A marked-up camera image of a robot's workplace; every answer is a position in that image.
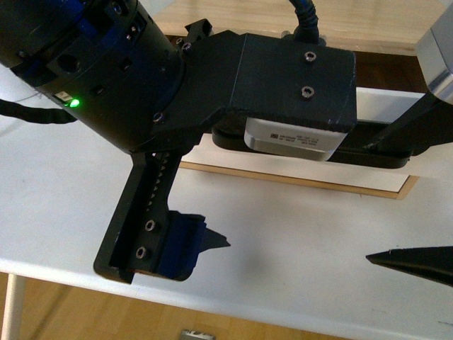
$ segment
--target mounting hole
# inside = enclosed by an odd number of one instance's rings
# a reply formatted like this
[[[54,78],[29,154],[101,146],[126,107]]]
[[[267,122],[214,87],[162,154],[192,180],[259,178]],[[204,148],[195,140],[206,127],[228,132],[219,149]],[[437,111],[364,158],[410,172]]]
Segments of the mounting hole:
[[[73,55],[60,55],[57,62],[66,73],[75,73],[80,67],[80,62]]]

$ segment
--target gray metal part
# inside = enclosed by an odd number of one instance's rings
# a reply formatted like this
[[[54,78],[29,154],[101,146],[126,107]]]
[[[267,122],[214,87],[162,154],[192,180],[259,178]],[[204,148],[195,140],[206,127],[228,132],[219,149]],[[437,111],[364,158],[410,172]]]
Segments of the gray metal part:
[[[187,331],[181,332],[179,340],[215,340],[215,336],[200,333],[199,331]]]
[[[287,145],[258,140],[247,133],[244,135],[244,142],[248,147],[255,151],[265,152],[268,154],[279,154],[294,158],[310,159],[312,161],[327,161],[333,154],[333,152],[321,152],[312,149],[288,147]]]
[[[453,5],[450,5],[415,48],[429,90],[450,104],[453,104],[452,23]]]

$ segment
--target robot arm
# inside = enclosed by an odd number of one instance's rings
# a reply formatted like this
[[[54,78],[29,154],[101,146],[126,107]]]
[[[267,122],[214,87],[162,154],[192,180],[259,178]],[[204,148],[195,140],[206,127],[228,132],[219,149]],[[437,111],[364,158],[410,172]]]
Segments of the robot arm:
[[[387,168],[453,141],[445,72],[395,123],[358,122],[354,54],[317,45],[313,3],[292,2],[299,27],[284,39],[211,35],[199,21],[177,46],[137,0],[2,6],[0,63],[133,159],[99,274],[183,280],[201,251],[228,245],[202,216],[167,206],[180,158],[208,130],[230,149]]]

